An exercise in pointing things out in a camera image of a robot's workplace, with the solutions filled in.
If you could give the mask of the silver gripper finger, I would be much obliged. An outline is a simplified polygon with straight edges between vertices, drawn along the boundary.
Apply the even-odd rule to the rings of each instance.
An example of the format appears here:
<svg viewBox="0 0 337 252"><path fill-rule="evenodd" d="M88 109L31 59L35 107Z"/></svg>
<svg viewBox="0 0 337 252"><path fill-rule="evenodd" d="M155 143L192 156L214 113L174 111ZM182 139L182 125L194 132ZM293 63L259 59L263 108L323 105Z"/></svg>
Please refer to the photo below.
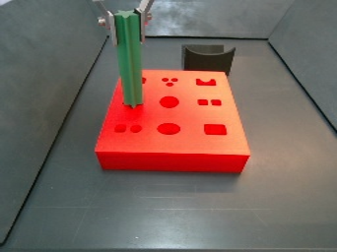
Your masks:
<svg viewBox="0 0 337 252"><path fill-rule="evenodd" d="M140 41L144 41L144 27L147 22L151 20L150 9L152 6L154 0L140 0L138 7L134 9L135 13L139 16L139 38Z"/></svg>
<svg viewBox="0 0 337 252"><path fill-rule="evenodd" d="M112 44L118 45L115 15L105 8L103 4L104 0L92 0L92 2L95 3L97 9L101 12L101 16L97 18L97 24L100 27L104 27L110 31Z"/></svg>

